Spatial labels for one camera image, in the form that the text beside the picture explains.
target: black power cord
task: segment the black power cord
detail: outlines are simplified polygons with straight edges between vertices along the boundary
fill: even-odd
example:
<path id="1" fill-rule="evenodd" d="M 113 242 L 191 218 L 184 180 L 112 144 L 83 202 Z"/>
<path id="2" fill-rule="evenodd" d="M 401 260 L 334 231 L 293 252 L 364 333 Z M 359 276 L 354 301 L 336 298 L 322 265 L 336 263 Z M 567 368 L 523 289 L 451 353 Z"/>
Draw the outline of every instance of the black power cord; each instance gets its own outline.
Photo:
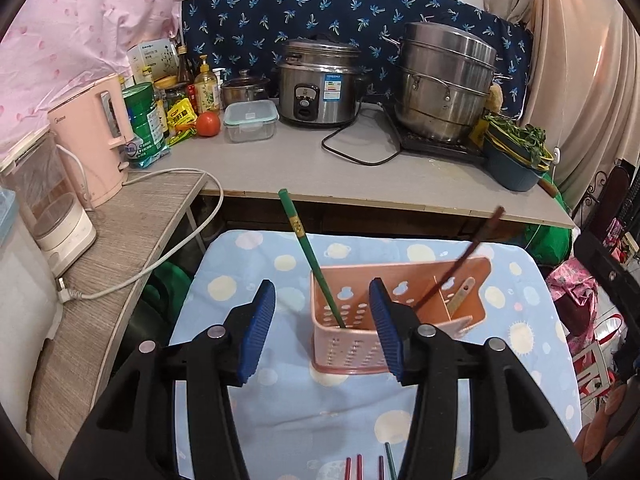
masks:
<path id="1" fill-rule="evenodd" d="M 344 126 L 341 126 L 337 130 L 335 130 L 333 133 L 330 133 L 324 139 L 322 139 L 322 142 L 321 142 L 322 147 L 325 150 L 327 150 L 328 152 L 333 153 L 334 155 L 341 156 L 342 158 L 345 158 L 348 161 L 354 162 L 355 164 L 359 164 L 361 166 L 369 166 L 370 168 L 372 168 L 373 166 L 381 166 L 382 164 L 385 164 L 386 162 L 389 162 L 390 160 L 393 160 L 394 158 L 396 158 L 396 156 L 400 155 L 400 153 L 402 153 L 402 147 L 400 147 L 394 154 L 392 154 L 391 156 L 388 156 L 387 158 L 385 158 L 383 160 L 379 160 L 377 162 L 367 162 L 366 160 L 360 160 L 359 158 L 355 158 L 354 156 L 347 155 L 346 153 L 340 152 L 339 150 L 336 150 L 335 148 L 332 148 L 331 146 L 328 146 L 326 144 L 326 142 L 329 139 L 332 139 L 337 134 L 339 134 L 341 131 L 343 131 L 343 130 L 347 129 L 349 126 L 351 126 L 358 119 L 358 116 L 360 115 L 360 111 L 361 110 L 362 110 L 362 99 L 360 99 L 358 101 L 358 111 L 356 112 L 356 115 L 353 118 L 353 120 L 350 121 L 349 123 L 345 124 Z"/>

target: dark blue fabric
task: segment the dark blue fabric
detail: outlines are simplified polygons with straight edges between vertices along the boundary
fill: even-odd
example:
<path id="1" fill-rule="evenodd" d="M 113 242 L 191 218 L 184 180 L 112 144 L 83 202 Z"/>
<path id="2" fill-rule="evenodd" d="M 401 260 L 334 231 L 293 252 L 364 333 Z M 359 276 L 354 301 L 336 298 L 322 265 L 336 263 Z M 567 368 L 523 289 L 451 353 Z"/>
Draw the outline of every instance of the dark blue fabric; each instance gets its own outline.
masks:
<path id="1" fill-rule="evenodd" d="M 200 54 L 209 64 L 224 67 L 226 76 L 251 69 L 274 78 L 274 67 L 289 38 L 326 35 L 361 50 L 360 64 L 373 83 L 370 94 L 393 94 L 399 72 L 393 66 L 398 50 L 382 40 L 402 36 L 408 22 L 443 23 L 479 36 L 498 52 L 503 113 L 520 114 L 531 58 L 532 37 L 520 25 L 506 22 L 456 0 L 185 0 L 183 32 L 191 60 Z"/>

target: pink plastic basket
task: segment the pink plastic basket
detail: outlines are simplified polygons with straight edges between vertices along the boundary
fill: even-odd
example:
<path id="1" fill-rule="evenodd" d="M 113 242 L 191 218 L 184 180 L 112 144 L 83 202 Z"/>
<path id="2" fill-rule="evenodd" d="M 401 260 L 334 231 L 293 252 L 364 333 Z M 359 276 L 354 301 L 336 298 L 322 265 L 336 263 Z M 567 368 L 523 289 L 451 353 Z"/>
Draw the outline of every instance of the pink plastic basket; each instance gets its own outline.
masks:
<path id="1" fill-rule="evenodd" d="M 338 327 L 318 282 L 311 274 L 314 368 L 329 374 L 386 372 L 385 357 L 369 310 L 369 283 L 374 278 L 381 278 L 392 300 L 410 306 L 420 300 L 452 264 L 433 262 L 322 267 L 346 329 Z M 461 330 L 480 323 L 486 313 L 478 290 L 490 272 L 491 263 L 487 258 L 468 259 L 449 280 L 447 285 L 450 286 L 446 285 L 446 290 L 441 290 L 440 294 L 436 294 L 417 311 L 420 321 L 434 324 L 450 336 L 456 336 Z M 446 303 L 469 277 L 476 282 L 465 301 L 450 317 Z"/>

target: rice cooker control panel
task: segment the rice cooker control panel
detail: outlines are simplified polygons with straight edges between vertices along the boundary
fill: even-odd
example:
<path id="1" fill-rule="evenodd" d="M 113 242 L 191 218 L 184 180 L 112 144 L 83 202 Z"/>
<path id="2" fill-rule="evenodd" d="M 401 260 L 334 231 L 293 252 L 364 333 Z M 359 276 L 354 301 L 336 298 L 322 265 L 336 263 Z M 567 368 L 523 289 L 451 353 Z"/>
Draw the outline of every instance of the rice cooker control panel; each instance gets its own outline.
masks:
<path id="1" fill-rule="evenodd" d="M 316 85 L 299 84 L 294 91 L 293 115 L 299 121 L 318 118 L 320 89 Z"/>

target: leafy green vegetable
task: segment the leafy green vegetable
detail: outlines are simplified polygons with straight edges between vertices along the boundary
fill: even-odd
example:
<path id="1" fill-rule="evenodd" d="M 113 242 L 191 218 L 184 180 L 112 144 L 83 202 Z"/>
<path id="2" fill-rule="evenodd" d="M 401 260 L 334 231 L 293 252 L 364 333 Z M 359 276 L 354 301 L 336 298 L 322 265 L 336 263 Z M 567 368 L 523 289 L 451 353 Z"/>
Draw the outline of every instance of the leafy green vegetable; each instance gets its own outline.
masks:
<path id="1" fill-rule="evenodd" d="M 545 148 L 546 135 L 542 128 L 531 124 L 521 128 L 513 120 L 491 113 L 487 114 L 485 119 L 516 144 L 525 148 L 529 152 L 531 165 L 534 168 L 540 164 L 542 157 L 547 153 Z"/>

